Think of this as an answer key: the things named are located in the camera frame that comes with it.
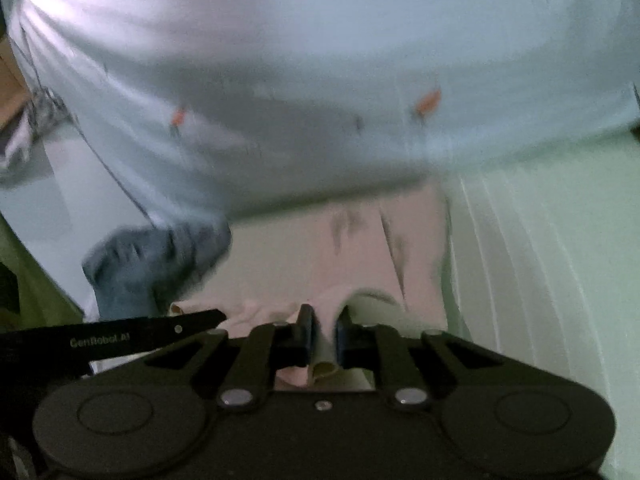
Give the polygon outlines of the beige shirt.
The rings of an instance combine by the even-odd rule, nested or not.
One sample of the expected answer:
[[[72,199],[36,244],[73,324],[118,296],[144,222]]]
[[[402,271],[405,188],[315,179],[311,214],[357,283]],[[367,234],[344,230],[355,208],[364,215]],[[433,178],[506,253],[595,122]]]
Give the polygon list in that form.
[[[169,312],[218,309],[232,337],[256,326],[292,322],[314,308],[319,335],[310,365],[280,370],[279,390],[367,390],[372,375],[340,370],[334,349],[341,310],[355,321],[385,324],[401,335],[447,326],[442,264],[448,208],[439,186],[328,203],[247,222],[233,230],[216,272]]]

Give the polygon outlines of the blue denim garment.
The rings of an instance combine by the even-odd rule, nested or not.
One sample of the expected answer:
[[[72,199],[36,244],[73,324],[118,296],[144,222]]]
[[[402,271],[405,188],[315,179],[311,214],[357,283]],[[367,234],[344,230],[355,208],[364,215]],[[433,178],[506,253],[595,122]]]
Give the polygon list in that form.
[[[82,262],[99,319],[164,316],[226,258],[231,241],[224,220],[116,231]]]

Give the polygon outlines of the white headboard panel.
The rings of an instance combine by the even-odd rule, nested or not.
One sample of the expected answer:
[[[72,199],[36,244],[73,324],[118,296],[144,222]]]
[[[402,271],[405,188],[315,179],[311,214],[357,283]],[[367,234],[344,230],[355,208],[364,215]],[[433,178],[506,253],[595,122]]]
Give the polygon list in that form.
[[[81,266],[88,252],[121,228],[149,224],[71,124],[39,141],[28,164],[2,185],[1,213],[44,272],[84,310],[94,301]]]

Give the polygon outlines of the light blue carrot-print quilt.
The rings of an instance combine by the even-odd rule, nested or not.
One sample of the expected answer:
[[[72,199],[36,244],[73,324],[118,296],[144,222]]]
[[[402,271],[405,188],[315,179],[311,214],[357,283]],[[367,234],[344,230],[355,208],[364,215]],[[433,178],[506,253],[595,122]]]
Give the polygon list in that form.
[[[639,0],[1,0],[146,212],[245,214],[612,132]]]

